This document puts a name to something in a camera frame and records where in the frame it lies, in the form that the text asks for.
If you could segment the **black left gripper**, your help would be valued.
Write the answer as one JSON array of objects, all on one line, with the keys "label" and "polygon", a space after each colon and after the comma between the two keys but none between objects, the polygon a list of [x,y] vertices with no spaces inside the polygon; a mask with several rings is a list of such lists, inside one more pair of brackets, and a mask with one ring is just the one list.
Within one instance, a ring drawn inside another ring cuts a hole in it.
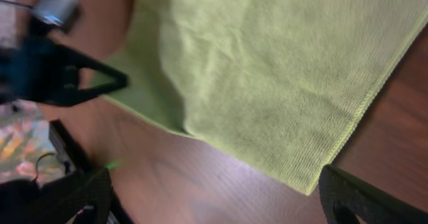
[{"label": "black left gripper", "polygon": [[[54,59],[60,64],[58,90]],[[100,72],[113,81],[94,88],[79,89],[79,71],[82,68]],[[2,104],[22,99],[70,107],[121,90],[127,85],[126,74],[74,49],[57,46],[56,42],[44,36],[26,35],[17,48],[1,48]]]}]

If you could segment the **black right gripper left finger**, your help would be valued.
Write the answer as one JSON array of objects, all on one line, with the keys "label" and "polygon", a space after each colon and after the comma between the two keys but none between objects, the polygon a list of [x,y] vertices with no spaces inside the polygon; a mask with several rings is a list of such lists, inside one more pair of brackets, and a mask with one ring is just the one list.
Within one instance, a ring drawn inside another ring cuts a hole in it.
[{"label": "black right gripper left finger", "polygon": [[43,187],[17,179],[1,184],[2,223],[67,223],[84,207],[93,207],[90,223],[105,223],[112,200],[107,169],[74,173]]}]

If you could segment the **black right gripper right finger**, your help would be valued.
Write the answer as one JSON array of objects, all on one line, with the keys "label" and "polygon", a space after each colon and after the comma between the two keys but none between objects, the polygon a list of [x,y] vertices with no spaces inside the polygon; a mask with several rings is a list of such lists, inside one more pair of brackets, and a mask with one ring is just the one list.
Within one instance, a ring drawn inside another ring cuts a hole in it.
[{"label": "black right gripper right finger", "polygon": [[427,213],[331,164],[318,181],[328,223],[427,224]]}]

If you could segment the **light green microfiber cloth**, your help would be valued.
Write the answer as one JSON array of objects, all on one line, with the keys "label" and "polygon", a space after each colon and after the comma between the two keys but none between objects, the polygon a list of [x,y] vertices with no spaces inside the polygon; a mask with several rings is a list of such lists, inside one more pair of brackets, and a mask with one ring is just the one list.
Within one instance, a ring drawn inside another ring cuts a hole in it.
[{"label": "light green microfiber cloth", "polygon": [[108,98],[309,195],[426,24],[427,0],[134,0]]}]

